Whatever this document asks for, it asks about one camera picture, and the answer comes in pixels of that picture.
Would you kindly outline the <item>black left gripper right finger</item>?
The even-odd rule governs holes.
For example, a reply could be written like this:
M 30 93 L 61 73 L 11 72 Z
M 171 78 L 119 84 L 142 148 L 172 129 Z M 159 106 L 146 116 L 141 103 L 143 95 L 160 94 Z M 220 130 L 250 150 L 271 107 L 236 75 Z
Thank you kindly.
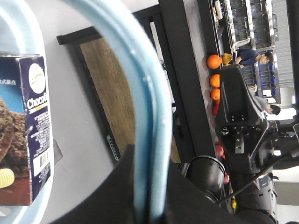
M 200 193 L 172 162 L 169 164 L 164 224 L 272 224 L 273 220 L 256 210 L 236 215 L 225 212 Z

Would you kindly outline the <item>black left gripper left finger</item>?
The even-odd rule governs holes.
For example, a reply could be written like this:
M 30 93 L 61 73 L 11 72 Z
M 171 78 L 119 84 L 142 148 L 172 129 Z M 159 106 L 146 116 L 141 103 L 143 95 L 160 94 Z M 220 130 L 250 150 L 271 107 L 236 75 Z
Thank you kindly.
M 124 154 L 105 181 L 82 203 L 54 224 L 134 224 L 134 145 Z

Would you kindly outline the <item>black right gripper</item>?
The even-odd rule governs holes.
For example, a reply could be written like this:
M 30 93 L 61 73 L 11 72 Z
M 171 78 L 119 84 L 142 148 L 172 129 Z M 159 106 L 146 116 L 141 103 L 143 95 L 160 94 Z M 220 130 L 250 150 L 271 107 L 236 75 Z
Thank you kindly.
M 220 70 L 221 99 L 216 134 L 230 171 L 258 173 L 271 157 L 269 123 L 250 94 L 239 65 Z

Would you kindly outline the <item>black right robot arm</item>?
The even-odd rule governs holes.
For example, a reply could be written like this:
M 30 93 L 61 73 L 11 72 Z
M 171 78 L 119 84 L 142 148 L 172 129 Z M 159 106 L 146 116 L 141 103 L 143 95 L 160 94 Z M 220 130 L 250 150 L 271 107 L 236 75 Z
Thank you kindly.
M 299 163 L 299 120 L 288 124 L 268 121 L 261 104 L 250 93 L 239 65 L 220 71 L 220 103 L 215 132 L 225 160 L 201 155 L 186 171 L 191 181 L 217 208 L 236 202 L 235 214 L 254 224 L 277 223 L 274 168 Z

